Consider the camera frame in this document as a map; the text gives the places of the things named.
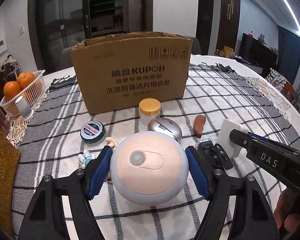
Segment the blue gripper pad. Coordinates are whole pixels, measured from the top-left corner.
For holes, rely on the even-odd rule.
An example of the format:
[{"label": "blue gripper pad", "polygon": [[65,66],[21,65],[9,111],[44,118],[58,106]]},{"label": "blue gripper pad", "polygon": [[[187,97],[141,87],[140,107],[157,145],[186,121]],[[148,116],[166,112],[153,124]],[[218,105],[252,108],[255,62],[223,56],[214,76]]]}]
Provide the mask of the blue gripper pad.
[{"label": "blue gripper pad", "polygon": [[205,199],[208,199],[210,195],[208,180],[189,147],[186,148],[185,152],[188,158],[189,171],[193,178],[194,185],[197,188],[199,195],[203,196]]},{"label": "blue gripper pad", "polygon": [[89,200],[92,200],[93,197],[98,195],[101,190],[102,184],[105,181],[105,178],[109,171],[112,153],[112,149],[109,148],[103,156],[102,160],[100,161],[99,166],[93,173],[93,176],[90,181],[90,190],[88,192]]}]

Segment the white plastic basket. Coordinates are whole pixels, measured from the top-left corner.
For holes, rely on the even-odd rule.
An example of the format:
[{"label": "white plastic basket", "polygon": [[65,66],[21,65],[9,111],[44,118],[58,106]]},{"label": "white plastic basket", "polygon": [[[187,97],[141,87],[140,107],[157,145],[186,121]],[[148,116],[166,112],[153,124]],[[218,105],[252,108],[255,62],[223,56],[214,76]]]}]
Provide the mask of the white plastic basket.
[{"label": "white plastic basket", "polygon": [[43,73],[45,70],[38,70],[34,72],[35,80],[27,86],[25,89],[23,89],[19,94],[17,94],[13,99],[8,101],[6,97],[3,97],[0,106],[11,115],[11,117],[18,116],[20,114],[16,104],[14,103],[15,100],[23,95],[28,103],[29,106],[32,106],[37,99],[42,96],[42,94],[45,91],[45,84],[44,84],[44,78]]}]

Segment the door handle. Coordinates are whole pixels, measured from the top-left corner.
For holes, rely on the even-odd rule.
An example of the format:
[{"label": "door handle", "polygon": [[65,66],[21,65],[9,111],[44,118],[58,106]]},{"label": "door handle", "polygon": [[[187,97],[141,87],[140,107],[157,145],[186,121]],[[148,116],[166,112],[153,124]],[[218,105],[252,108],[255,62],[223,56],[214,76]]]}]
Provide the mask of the door handle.
[{"label": "door handle", "polygon": [[85,21],[86,21],[86,29],[87,29],[87,32],[88,32],[89,31],[89,19],[88,19],[87,15],[85,16]]},{"label": "door handle", "polygon": [[230,10],[231,10],[231,14],[233,14],[233,0],[230,1]]},{"label": "door handle", "polygon": [[230,4],[228,4],[228,12],[227,12],[228,20],[230,20],[230,16],[231,16],[231,11],[229,9],[230,9]]}]

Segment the small cardboard box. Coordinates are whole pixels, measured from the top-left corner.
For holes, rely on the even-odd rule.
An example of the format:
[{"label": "small cardboard box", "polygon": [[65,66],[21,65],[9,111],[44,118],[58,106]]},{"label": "small cardboard box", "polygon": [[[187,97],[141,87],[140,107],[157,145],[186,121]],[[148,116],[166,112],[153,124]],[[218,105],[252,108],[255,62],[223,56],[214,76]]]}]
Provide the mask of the small cardboard box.
[{"label": "small cardboard box", "polygon": [[143,32],[88,39],[72,50],[72,62],[89,114],[182,98],[192,40]]}]

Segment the television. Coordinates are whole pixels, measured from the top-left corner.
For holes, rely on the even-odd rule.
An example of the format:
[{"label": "television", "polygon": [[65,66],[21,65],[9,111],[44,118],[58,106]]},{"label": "television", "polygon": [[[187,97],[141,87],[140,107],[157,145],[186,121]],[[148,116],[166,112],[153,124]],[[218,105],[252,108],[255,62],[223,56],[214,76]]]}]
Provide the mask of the television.
[{"label": "television", "polygon": [[252,65],[257,63],[258,67],[274,67],[277,63],[278,55],[268,49],[262,43],[247,34],[242,35],[242,42],[239,50],[239,56]]}]

